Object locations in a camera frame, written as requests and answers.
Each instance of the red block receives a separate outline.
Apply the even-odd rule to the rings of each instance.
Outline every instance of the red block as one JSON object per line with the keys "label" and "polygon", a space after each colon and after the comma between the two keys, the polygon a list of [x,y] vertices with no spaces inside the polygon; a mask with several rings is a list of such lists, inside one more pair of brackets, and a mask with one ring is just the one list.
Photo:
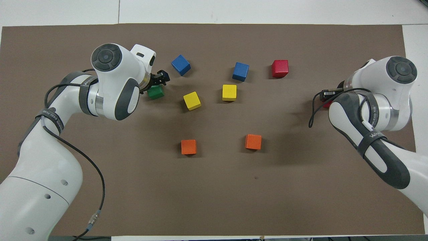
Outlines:
{"label": "red block", "polygon": [[288,60],[275,60],[272,64],[272,77],[282,78],[288,74]]}

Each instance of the green block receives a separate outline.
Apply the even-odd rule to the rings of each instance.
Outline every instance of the green block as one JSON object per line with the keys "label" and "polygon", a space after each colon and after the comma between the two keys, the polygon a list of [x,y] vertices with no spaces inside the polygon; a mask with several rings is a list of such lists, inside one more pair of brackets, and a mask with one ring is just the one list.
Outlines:
{"label": "green block", "polygon": [[149,94],[149,97],[151,99],[157,99],[164,96],[162,86],[161,85],[155,85],[150,87],[150,89],[147,90],[147,94]]}

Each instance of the white table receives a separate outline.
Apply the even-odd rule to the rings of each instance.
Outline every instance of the white table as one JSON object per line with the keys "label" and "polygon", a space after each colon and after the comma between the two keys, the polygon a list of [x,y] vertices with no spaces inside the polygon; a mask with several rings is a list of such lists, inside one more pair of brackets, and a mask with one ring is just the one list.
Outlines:
{"label": "white table", "polygon": [[[0,27],[118,23],[401,24],[406,57],[418,67],[417,87],[411,93],[416,151],[428,155],[425,139],[428,126],[424,123],[428,120],[428,109],[425,108],[428,93],[428,7],[418,0],[0,0]],[[425,233],[428,234],[428,219],[424,219]],[[259,237],[146,236],[112,240],[232,238]]]}

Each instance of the blue block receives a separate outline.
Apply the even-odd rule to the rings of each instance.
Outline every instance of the blue block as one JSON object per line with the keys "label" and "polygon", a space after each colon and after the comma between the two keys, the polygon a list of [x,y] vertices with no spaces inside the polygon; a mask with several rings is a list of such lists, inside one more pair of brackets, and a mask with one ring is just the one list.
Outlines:
{"label": "blue block", "polygon": [[183,55],[179,55],[177,58],[175,58],[171,62],[172,66],[174,67],[177,72],[180,73],[181,76],[183,76],[187,71],[190,70],[190,63],[187,61]]}
{"label": "blue block", "polygon": [[235,69],[233,70],[232,79],[245,81],[249,67],[250,66],[248,64],[236,62]]}

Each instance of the brown mat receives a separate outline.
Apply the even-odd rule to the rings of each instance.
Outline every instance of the brown mat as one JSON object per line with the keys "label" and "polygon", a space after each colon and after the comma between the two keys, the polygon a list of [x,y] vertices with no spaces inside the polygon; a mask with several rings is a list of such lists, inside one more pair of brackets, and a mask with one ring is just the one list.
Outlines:
{"label": "brown mat", "polygon": [[[101,219],[91,235],[422,234],[422,212],[385,184],[329,123],[327,111],[308,128],[312,97],[336,87],[369,58],[404,56],[401,26],[118,24],[4,27],[0,52],[1,169],[16,164],[17,145],[43,107],[49,87],[90,68],[99,45],[145,45],[166,70],[165,97],[140,97],[124,121],[77,114],[62,137],[105,175]],[[170,62],[191,63],[184,76]],[[290,73],[270,77],[275,59]],[[235,62],[248,78],[231,79]],[[223,84],[238,99],[221,101]],[[187,111],[196,91],[202,107]],[[246,134],[262,150],[244,148]],[[415,150],[412,125],[386,133]],[[180,154],[196,139],[198,154]],[[76,235],[99,205],[101,185],[78,154],[84,181],[53,235]]]}

